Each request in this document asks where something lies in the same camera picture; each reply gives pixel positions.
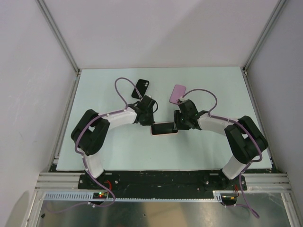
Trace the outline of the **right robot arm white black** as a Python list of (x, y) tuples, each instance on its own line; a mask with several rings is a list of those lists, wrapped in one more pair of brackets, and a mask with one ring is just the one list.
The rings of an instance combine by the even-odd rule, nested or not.
[(177, 130), (211, 131), (225, 136), (232, 156), (222, 168), (219, 185), (228, 190), (236, 184), (236, 177), (253, 162), (263, 159), (262, 152), (268, 148), (268, 141), (249, 116), (228, 119), (198, 111), (191, 100), (178, 101), (174, 124)]

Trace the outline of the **black phone case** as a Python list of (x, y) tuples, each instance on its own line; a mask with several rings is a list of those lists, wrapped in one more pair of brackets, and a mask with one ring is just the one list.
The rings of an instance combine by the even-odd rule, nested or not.
[(135, 85), (136, 89), (133, 90), (131, 97), (135, 99), (141, 99), (149, 86), (149, 81), (145, 79), (139, 79)]

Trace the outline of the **purple phone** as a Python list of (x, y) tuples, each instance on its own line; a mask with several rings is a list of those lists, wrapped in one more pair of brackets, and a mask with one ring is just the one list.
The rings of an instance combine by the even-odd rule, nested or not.
[(175, 85), (171, 93), (169, 102), (172, 104), (178, 104), (180, 98), (185, 94), (186, 87), (183, 85)]

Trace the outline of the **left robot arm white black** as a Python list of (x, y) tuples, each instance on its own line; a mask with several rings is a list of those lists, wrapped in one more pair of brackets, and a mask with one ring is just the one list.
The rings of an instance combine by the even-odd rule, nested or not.
[(133, 104), (127, 104), (122, 110), (106, 114), (99, 114), (89, 109), (82, 116), (71, 133), (76, 153), (81, 155), (85, 171), (90, 175), (89, 184), (99, 189), (105, 184), (102, 161), (98, 155), (107, 133), (117, 127), (127, 124), (140, 124), (151, 126), (154, 124), (154, 107), (158, 108), (157, 102), (149, 96)]

